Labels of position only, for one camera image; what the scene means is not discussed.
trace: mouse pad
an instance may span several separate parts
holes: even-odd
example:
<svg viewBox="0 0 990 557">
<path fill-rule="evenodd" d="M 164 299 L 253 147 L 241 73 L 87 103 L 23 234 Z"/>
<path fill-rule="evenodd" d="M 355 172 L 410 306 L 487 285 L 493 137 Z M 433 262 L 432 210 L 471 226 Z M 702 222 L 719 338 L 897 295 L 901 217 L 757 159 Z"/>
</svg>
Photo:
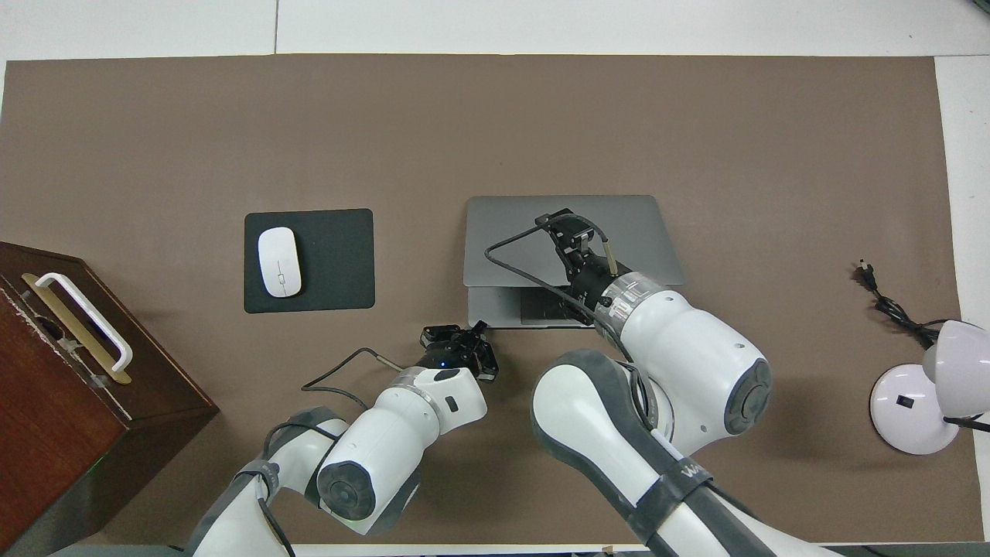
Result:
<svg viewBox="0 0 990 557">
<path fill-rule="evenodd" d="M 277 298 L 264 288 L 257 239 L 285 226 L 296 236 L 302 289 Z M 374 305 L 374 234 L 369 209 L 252 213 L 245 217 L 245 311 L 362 309 Z"/>
</svg>

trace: white desk lamp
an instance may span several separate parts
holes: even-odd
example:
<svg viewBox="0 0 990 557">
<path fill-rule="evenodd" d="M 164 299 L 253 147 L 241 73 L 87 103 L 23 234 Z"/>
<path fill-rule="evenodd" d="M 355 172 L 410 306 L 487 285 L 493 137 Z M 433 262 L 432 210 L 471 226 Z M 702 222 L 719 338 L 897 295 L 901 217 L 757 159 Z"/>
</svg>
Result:
<svg viewBox="0 0 990 557">
<path fill-rule="evenodd" d="M 895 449 L 913 455 L 945 448 L 959 426 L 990 431 L 972 416 L 990 410 L 990 333 L 946 321 L 922 365 L 888 370 L 873 386 L 873 426 Z"/>
</svg>

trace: wire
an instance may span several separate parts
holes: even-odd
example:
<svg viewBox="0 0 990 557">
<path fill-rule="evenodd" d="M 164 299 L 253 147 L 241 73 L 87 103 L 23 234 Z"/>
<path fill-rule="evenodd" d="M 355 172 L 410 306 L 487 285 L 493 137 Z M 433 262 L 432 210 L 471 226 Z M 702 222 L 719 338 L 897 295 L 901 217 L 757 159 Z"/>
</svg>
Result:
<svg viewBox="0 0 990 557">
<path fill-rule="evenodd" d="M 543 281 L 543 280 L 541 280 L 541 279 L 539 279 L 539 278 L 537 278 L 537 277 L 535 277 L 535 276 L 533 276 L 533 275 L 531 275 L 531 274 L 529 274 L 529 273 L 527 273 L 527 272 L 525 272 L 525 271 L 523 271 L 523 270 L 521 270 L 519 268 L 513 267 L 513 266 L 511 266 L 511 265 L 509 265 L 509 264 L 507 264 L 507 263 L 505 263 L 505 262 L 503 262 L 501 260 L 495 259 L 495 257 L 491 255 L 491 253 L 493 251 L 495 251 L 495 250 L 497 250 L 497 249 L 499 249 L 499 248 L 501 248 L 503 246 L 507 246 L 509 244 L 512 244 L 513 242 L 517 242 L 519 240 L 522 240 L 523 238 L 526 238 L 527 236 L 529 236 L 529 235 L 531 235 L 531 234 L 533 234 L 535 232 L 538 232 L 540 230 L 545 230 L 545 229 L 549 228 L 550 225 L 554 224 L 555 222 L 560 221 L 560 220 L 564 220 L 564 219 L 576 219 L 576 220 L 579 220 L 579 221 L 583 222 L 584 224 L 588 225 L 589 228 L 593 229 L 595 232 L 598 233 L 598 236 L 599 236 L 599 238 L 602 241 L 602 245 L 606 247 L 606 252 L 609 255 L 609 260 L 610 260 L 609 267 L 611 268 L 613 266 L 613 263 L 611 263 L 611 262 L 614 262 L 614 258 L 611 255 L 612 254 L 611 248 L 608 247 L 609 246 L 609 244 L 608 244 L 608 241 L 609 241 L 608 240 L 608 236 L 605 235 L 605 232 L 601 228 L 599 228 L 598 225 L 596 225 L 595 223 L 591 222 L 587 218 L 582 217 L 580 215 L 571 214 L 571 213 L 564 214 L 564 215 L 559 215 L 559 216 L 556 216 L 556 217 L 547 219 L 544 223 L 538 224 L 537 226 L 534 226 L 533 228 L 531 228 L 529 230 L 526 230 L 524 232 L 520 232 L 519 234 L 517 234 L 517 235 L 515 235 L 515 236 L 513 236 L 511 238 L 507 238 L 505 240 L 502 240 L 501 242 L 497 242 L 497 243 L 489 246 L 488 249 L 485 250 L 485 259 L 487 259 L 488 261 L 490 261 L 490 262 L 494 263 L 495 265 L 501 267 L 502 269 L 505 269 L 506 271 L 508 271 L 510 273 L 513 273 L 515 275 L 518 275 L 518 276 L 522 277 L 523 279 L 529 280 L 530 282 L 533 282 L 533 283 L 535 283 L 535 284 L 543 287 L 544 289 L 553 292 L 554 294 L 556 294 L 557 296 L 559 296 L 564 301 L 567 301 L 571 305 L 573 305 L 575 309 L 577 309 L 578 311 L 580 311 L 581 313 L 583 313 L 586 317 L 588 317 L 589 319 L 591 319 L 592 321 L 594 321 L 599 327 L 601 327 L 601 329 L 603 331 L 605 331 L 606 334 L 608 334 L 608 336 L 612 340 L 612 343 L 615 345 L 616 348 L 619 349 L 620 352 L 622 352 L 623 357 L 626 358 L 626 362 L 628 362 L 628 364 L 627 365 L 624 365 L 624 367 L 627 368 L 630 371 L 630 382 L 633 384 L 633 389 L 634 389 L 634 393 L 633 393 L 633 405 L 636 407 L 636 413 L 640 417 L 640 420 L 643 422 L 643 426 L 646 429 L 652 429 L 652 427 L 650 425 L 656 423 L 655 416 L 650 415 L 649 407 L 648 406 L 647 407 L 644 407 L 644 403 L 647 401 L 647 398 L 646 398 L 647 397 L 647 395 L 646 395 L 647 386 L 646 386 L 646 384 L 643 381 L 643 377 L 640 374 L 639 369 L 637 369 L 637 367 L 634 365 L 633 356 L 629 353 L 629 350 L 626 349 L 626 345 L 623 344 L 622 340 L 619 338 L 619 335 L 618 335 L 618 333 L 616 333 L 615 328 L 613 328 L 610 323 L 608 323 L 607 321 L 605 321 L 604 319 L 602 319 L 601 317 L 599 317 L 598 314 L 596 314 L 594 311 L 588 309 L 583 303 L 581 303 L 580 300 L 578 300 L 574 296 L 568 294 L 567 292 L 561 290 L 560 288 L 557 288 L 556 286 L 553 286 L 553 285 L 549 284 L 548 282 L 545 282 L 545 281 Z"/>
<path fill-rule="evenodd" d="M 876 296 L 876 303 L 873 304 L 873 307 L 877 311 L 890 317 L 890 320 L 896 325 L 914 335 L 926 350 L 935 345 L 939 339 L 940 330 L 932 326 L 945 323 L 948 319 L 936 319 L 935 321 L 916 323 L 908 316 L 908 312 L 901 307 L 901 304 L 880 293 L 876 285 L 876 277 L 873 274 L 873 265 L 870 265 L 864 260 L 859 260 L 859 266 L 856 267 L 856 275 L 860 283 Z"/>
<path fill-rule="evenodd" d="M 275 427 L 272 427 L 268 431 L 268 434 L 264 436 L 264 444 L 262 445 L 261 448 L 261 457 L 260 457 L 261 460 L 268 460 L 271 458 L 272 437 L 274 437 L 275 433 L 281 431 L 282 429 L 285 429 L 286 427 L 302 427 L 310 431 L 316 431 L 320 435 L 323 435 L 324 437 L 331 439 L 335 443 L 337 442 L 338 439 L 341 438 L 339 435 L 334 435 L 329 431 L 324 431 L 323 429 L 320 429 L 319 427 L 309 423 L 303 423 L 299 421 L 284 421 L 276 425 Z M 260 481 L 261 476 L 258 473 L 254 473 L 254 474 L 258 477 L 258 480 Z M 285 536 L 285 532 L 282 530 L 281 526 L 278 525 L 278 521 L 275 520 L 275 517 L 271 514 L 271 509 L 268 508 L 267 498 L 271 497 L 271 486 L 269 486 L 267 483 L 265 483 L 265 486 L 267 487 L 268 495 L 264 498 L 257 498 L 257 505 L 261 508 L 261 514 L 264 515 L 264 519 L 268 522 L 268 526 L 271 528 L 273 532 L 275 532 L 275 535 L 278 537 L 278 540 L 282 542 L 282 546 L 285 547 L 285 551 L 288 552 L 289 557 L 295 557 L 296 553 L 292 549 L 292 544 L 289 543 L 289 538 Z"/>
<path fill-rule="evenodd" d="M 860 545 L 859 547 L 862 547 L 863 549 L 872 553 L 873 555 L 879 555 L 880 557 L 892 557 L 889 553 L 880 553 L 879 551 L 873 549 L 868 545 Z"/>
<path fill-rule="evenodd" d="M 271 456 L 272 456 L 271 455 L 271 439 L 272 439 L 272 437 L 274 437 L 275 433 L 281 431 L 282 429 L 285 429 L 286 427 L 303 427 L 303 428 L 308 429 L 310 431 L 316 431 L 320 435 L 323 435 L 324 437 L 327 437 L 328 439 L 330 439 L 332 441 L 335 441 L 335 442 L 338 439 L 341 438 L 339 435 L 334 435 L 333 433 L 330 433 L 329 431 L 324 431 L 323 429 L 320 429 L 319 427 L 317 427 L 315 425 L 312 425 L 312 424 L 309 424 L 309 423 L 302 423 L 302 422 L 299 422 L 299 421 L 283 421 L 282 423 L 276 425 L 275 427 L 272 427 L 268 431 L 268 434 L 264 436 L 264 444 L 261 445 L 261 459 L 262 460 L 268 460 L 269 458 L 271 458 Z"/>
<path fill-rule="evenodd" d="M 605 320 L 603 320 L 601 317 L 599 317 L 597 314 L 595 314 L 594 311 L 592 311 L 592 310 L 588 309 L 587 307 L 585 307 L 585 305 L 583 303 L 581 303 L 580 300 L 578 300 L 574 296 L 568 294 L 567 292 L 561 290 L 560 288 L 557 288 L 556 286 L 552 286 L 549 283 L 547 283 L 547 282 L 545 282 L 545 281 L 543 281 L 543 280 L 541 280 L 541 279 L 539 279 L 537 277 L 534 277 L 533 275 L 530 275 L 529 273 L 527 273 L 527 272 L 525 272 L 525 271 L 523 271 L 523 270 L 521 270 L 519 268 L 513 267 L 513 266 L 511 266 L 511 265 L 509 265 L 509 264 L 507 264 L 507 263 L 505 263 L 505 262 L 503 262 L 501 260 L 495 259 L 495 257 L 491 255 L 491 253 L 493 251 L 495 251 L 495 250 L 497 250 L 497 249 L 499 249 L 499 248 L 501 248 L 503 246 L 507 246 L 509 244 L 512 244 L 513 242 L 517 242 L 519 240 L 522 240 L 523 238 L 526 238 L 527 236 L 533 234 L 534 232 L 539 232 L 541 230 L 544 230 L 546 228 L 549 228 L 549 226 L 551 224 L 554 224 L 555 222 L 560 221 L 560 220 L 564 220 L 564 219 L 577 219 L 577 220 L 580 220 L 581 222 L 587 224 L 595 232 L 597 232 L 598 235 L 599 235 L 599 237 L 601 238 L 602 242 L 607 242 L 608 241 L 608 237 L 605 236 L 605 233 L 602 232 L 602 229 L 598 228 L 598 226 L 596 224 L 594 224 L 593 222 L 591 222 L 590 220 L 588 220 L 588 219 L 586 219 L 586 218 L 584 218 L 584 217 L 582 217 L 580 215 L 574 215 L 574 214 L 559 215 L 559 216 L 553 217 L 551 219 L 547 219 L 545 223 L 538 224 L 537 226 L 534 226 L 533 228 L 531 228 L 531 229 L 529 229 L 529 230 L 527 230 L 525 232 L 521 232 L 521 233 L 513 236 L 512 238 L 507 238 L 505 240 L 502 240 L 501 242 L 498 242 L 496 244 L 493 244 L 493 245 L 489 246 L 488 249 L 485 250 L 485 259 L 487 259 L 488 261 L 494 263 L 495 265 L 501 267 L 502 269 L 504 269 L 504 270 L 506 270 L 506 271 L 508 271 L 510 273 L 513 273 L 515 275 L 518 275 L 518 276 L 522 277 L 523 279 L 529 280 L 530 282 L 533 282 L 533 283 L 535 283 L 535 284 L 537 284 L 539 286 L 542 286 L 544 289 L 553 292 L 554 294 L 556 294 L 557 296 L 559 296 L 560 298 L 562 298 L 564 301 L 570 302 L 571 305 L 573 305 L 575 309 L 577 309 L 578 311 L 580 311 L 581 313 L 583 313 L 586 317 L 588 317 L 589 319 L 591 319 L 592 321 L 594 321 L 595 323 L 597 323 L 598 326 L 600 326 L 606 333 L 608 333 L 609 337 L 611 337 L 611 339 L 612 339 L 613 344 L 615 344 L 616 348 L 618 348 L 619 351 L 622 352 L 623 357 L 626 358 L 626 361 L 631 364 L 633 362 L 633 357 L 630 355 L 629 351 L 626 350 L 626 345 L 624 345 L 623 342 L 622 342 L 622 340 L 619 339 L 619 335 L 616 334 L 616 331 L 612 327 L 612 325 L 610 325 Z"/>
<path fill-rule="evenodd" d="M 292 544 L 289 543 L 289 538 L 285 537 L 282 527 L 278 525 L 278 521 L 271 514 L 271 509 L 268 508 L 268 502 L 264 498 L 257 498 L 257 505 L 261 507 L 261 514 L 264 514 L 264 519 L 268 521 L 268 527 L 278 536 L 278 541 L 282 542 L 282 546 L 285 547 L 285 551 L 288 552 L 289 557 L 296 557 L 296 552 L 292 550 Z"/>
<path fill-rule="evenodd" d="M 353 354 L 351 354 L 350 356 L 347 356 L 346 358 L 344 358 L 344 360 L 342 362 L 340 362 L 339 364 L 337 364 L 336 366 L 334 366 L 333 369 L 329 370 L 328 372 L 322 374 L 321 376 L 315 378 L 314 380 L 312 380 L 312 381 L 308 382 L 307 384 L 305 384 L 304 386 L 302 386 L 300 388 L 300 390 L 304 390 L 306 392 L 320 391 L 320 392 L 332 392 L 334 394 L 342 394 L 343 396 L 346 396 L 347 398 L 350 398 L 351 400 L 353 400 L 358 406 L 361 407 L 361 410 L 367 410 L 368 409 L 368 405 L 364 403 L 364 400 L 361 400 L 356 394 L 354 394 L 354 393 L 352 393 L 352 392 L 350 392 L 348 390 L 338 389 L 336 387 L 314 387 L 315 384 L 317 384 L 320 381 L 322 381 L 322 380 L 328 378 L 329 376 L 333 375 L 337 370 L 339 370 L 340 368 L 346 366 L 351 360 L 353 360 L 359 354 L 362 354 L 362 353 L 370 354 L 372 357 L 374 357 L 375 360 L 381 362 L 382 364 L 385 364 L 386 366 L 388 366 L 389 368 L 392 368 L 396 372 L 399 372 L 399 373 L 402 372 L 402 368 L 400 368 L 398 364 L 392 362 L 388 358 L 385 358 L 381 354 L 378 354 L 374 350 L 371 350 L 370 348 L 364 346 L 364 347 L 358 348 L 357 350 L 355 350 L 353 352 Z"/>
<path fill-rule="evenodd" d="M 950 418 L 944 417 L 942 421 L 945 423 L 951 423 L 952 425 L 958 425 L 959 427 L 967 427 L 969 429 L 975 429 L 976 431 L 982 431 L 984 433 L 990 433 L 990 424 L 983 423 L 981 421 L 976 421 L 976 418 L 983 414 L 978 414 L 971 418 Z"/>
</svg>

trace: desk lamp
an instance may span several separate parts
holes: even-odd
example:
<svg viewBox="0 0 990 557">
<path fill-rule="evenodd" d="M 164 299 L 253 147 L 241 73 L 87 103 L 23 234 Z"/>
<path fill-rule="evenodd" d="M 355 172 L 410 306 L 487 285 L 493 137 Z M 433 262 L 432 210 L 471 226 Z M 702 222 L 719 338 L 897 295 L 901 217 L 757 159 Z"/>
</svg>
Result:
<svg viewBox="0 0 990 557">
<path fill-rule="evenodd" d="M 896 366 L 873 386 L 870 417 L 880 437 L 905 453 L 928 455 L 951 443 L 959 427 L 990 431 L 976 421 L 990 410 L 990 332 L 950 319 L 915 323 L 880 294 L 872 265 L 860 260 L 857 273 L 876 296 L 876 309 L 926 349 L 921 365 Z"/>
</svg>

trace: white mouse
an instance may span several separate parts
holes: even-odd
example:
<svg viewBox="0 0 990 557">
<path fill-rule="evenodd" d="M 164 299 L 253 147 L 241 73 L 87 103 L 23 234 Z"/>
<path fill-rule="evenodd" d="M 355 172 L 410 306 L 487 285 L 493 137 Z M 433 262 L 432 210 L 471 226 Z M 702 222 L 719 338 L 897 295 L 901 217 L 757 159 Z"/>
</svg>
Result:
<svg viewBox="0 0 990 557">
<path fill-rule="evenodd" d="M 262 232 L 257 238 L 257 260 L 264 289 L 269 294 L 284 298 L 299 293 L 303 277 L 299 272 L 296 235 L 291 229 L 279 226 Z"/>
</svg>

